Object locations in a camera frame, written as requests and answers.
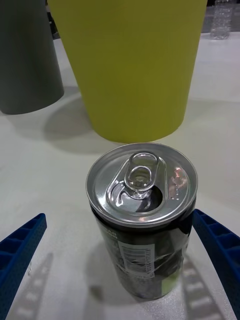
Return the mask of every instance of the barcode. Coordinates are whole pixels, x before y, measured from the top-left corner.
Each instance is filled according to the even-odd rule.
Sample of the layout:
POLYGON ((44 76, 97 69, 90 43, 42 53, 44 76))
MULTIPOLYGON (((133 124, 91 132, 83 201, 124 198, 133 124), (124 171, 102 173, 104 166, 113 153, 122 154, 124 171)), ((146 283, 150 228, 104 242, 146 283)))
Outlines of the barcode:
POLYGON ((155 245, 133 245, 118 241, 125 270, 142 279, 154 277, 155 245))

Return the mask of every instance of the gray cylinder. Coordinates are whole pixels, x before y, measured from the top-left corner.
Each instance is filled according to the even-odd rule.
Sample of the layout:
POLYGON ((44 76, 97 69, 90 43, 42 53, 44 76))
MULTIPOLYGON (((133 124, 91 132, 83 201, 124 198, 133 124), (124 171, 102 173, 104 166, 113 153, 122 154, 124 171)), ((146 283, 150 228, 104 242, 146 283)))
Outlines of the gray cylinder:
POLYGON ((64 94, 44 0, 0 1, 0 110, 23 114, 64 94))

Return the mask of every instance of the table surface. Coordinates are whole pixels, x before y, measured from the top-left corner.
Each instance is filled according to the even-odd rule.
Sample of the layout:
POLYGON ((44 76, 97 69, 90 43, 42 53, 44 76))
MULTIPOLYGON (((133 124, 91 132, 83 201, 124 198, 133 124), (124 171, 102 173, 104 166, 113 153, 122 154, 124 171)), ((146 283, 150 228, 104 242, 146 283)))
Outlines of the table surface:
MULTIPOLYGON (((170 294, 141 301, 122 288, 85 192, 94 161, 119 144, 93 131, 62 42, 54 44, 63 98, 33 113, 0 114, 0 237, 41 212, 48 224, 7 320, 236 319, 194 230, 170 294), (189 294, 193 274, 201 296, 189 294)), ((239 57, 240 33, 201 36, 185 119, 159 142, 194 163, 196 207, 240 236, 239 57)))

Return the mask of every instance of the can lid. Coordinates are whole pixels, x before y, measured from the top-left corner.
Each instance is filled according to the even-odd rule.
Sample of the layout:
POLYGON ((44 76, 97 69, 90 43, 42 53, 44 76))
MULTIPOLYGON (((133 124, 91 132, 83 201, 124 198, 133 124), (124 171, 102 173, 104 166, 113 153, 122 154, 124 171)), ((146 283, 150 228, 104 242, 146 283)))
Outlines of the can lid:
POLYGON ((167 224, 195 200, 198 176, 177 150, 157 143, 120 146, 98 159, 86 180, 90 204, 125 227, 167 224))

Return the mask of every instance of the yellow bucket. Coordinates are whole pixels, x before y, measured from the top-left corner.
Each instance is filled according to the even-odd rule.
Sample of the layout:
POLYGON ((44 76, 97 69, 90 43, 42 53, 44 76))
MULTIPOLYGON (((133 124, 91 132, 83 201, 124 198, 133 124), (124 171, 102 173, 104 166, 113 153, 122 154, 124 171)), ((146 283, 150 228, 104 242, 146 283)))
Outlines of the yellow bucket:
POLYGON ((184 119, 206 0, 48 0, 94 130, 148 142, 184 119))

